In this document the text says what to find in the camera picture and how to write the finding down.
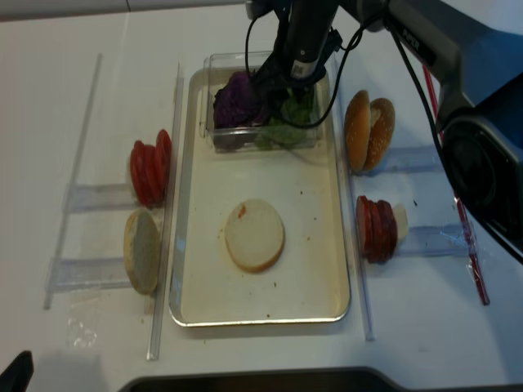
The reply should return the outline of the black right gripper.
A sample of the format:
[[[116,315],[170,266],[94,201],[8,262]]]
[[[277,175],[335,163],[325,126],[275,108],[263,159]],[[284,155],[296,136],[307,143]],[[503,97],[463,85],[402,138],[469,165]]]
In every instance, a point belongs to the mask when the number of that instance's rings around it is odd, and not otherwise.
[[[274,12],[279,20],[273,50],[255,72],[255,90],[306,88],[325,76],[325,63],[342,45],[332,23],[338,1],[256,1],[255,18]]]

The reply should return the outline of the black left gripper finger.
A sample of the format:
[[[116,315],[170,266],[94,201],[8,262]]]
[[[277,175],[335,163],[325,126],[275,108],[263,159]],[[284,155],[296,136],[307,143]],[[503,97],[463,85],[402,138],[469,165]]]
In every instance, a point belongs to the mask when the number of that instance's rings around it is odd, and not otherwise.
[[[25,392],[33,375],[33,355],[22,351],[0,376],[1,392]]]

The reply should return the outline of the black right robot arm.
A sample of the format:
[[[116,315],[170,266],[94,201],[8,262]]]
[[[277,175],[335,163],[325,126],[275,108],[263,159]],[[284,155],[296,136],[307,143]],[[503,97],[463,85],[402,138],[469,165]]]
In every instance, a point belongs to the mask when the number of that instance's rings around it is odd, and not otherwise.
[[[253,76],[263,98],[309,87],[332,53],[386,29],[403,59],[440,83],[427,115],[453,190],[480,226],[522,258],[522,38],[442,1],[249,1],[250,20],[275,13],[273,51]]]

